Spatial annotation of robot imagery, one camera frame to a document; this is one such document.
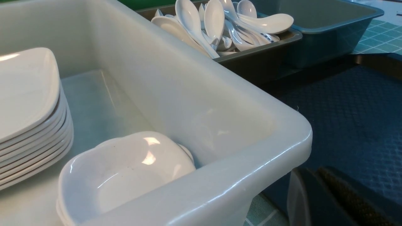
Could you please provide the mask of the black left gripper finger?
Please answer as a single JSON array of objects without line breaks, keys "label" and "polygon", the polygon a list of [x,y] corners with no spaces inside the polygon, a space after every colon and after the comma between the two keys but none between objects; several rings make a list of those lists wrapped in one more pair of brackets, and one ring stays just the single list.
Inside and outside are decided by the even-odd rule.
[{"label": "black left gripper finger", "polygon": [[291,226],[400,226],[401,205],[331,167],[290,173],[287,214]]}]

